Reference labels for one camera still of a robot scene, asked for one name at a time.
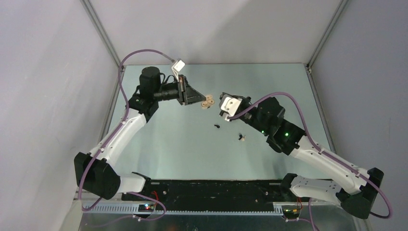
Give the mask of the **beige earbud charging case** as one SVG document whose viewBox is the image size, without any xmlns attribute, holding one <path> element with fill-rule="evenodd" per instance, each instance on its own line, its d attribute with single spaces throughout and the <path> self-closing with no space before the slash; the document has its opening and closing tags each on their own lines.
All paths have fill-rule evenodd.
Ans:
<svg viewBox="0 0 408 231">
<path fill-rule="evenodd" d="M 208 109 L 215 104 L 215 100 L 211 94 L 205 96 L 205 100 L 201 102 L 202 109 Z"/>
</svg>

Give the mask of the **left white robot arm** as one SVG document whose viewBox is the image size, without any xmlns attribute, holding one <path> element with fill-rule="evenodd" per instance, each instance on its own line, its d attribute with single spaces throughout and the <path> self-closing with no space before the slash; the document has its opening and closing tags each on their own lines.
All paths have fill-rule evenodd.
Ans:
<svg viewBox="0 0 408 231">
<path fill-rule="evenodd" d="M 163 73 L 154 66 L 145 67 L 139 85 L 126 101 L 125 111 L 114 130 L 87 153 L 74 158 L 76 181 L 79 188 L 103 199 L 117 193 L 133 192 L 140 200 L 151 197 L 152 187 L 147 177 L 139 173 L 120 176 L 115 165 L 133 136 L 144 127 L 159 108 L 159 102 L 176 100 L 180 105 L 201 103 L 207 98 L 195 90 L 186 76 L 179 74 L 173 82 L 161 78 Z"/>
</svg>

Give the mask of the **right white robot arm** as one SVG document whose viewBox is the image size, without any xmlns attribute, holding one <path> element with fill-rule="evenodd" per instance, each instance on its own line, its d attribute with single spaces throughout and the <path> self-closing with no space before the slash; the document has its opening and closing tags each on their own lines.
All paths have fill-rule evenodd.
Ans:
<svg viewBox="0 0 408 231">
<path fill-rule="evenodd" d="M 338 205 L 356 218 L 372 215 L 383 172 L 358 167 L 318 144 L 306 126 L 299 127 L 284 118 L 285 109 L 276 93 L 255 103 L 250 97 L 222 93 L 219 107 L 224 120 L 238 119 L 261 132 L 275 152 L 301 160 L 329 176 L 328 180 L 318 180 L 288 173 L 280 184 L 282 199 L 315 198 Z"/>
</svg>

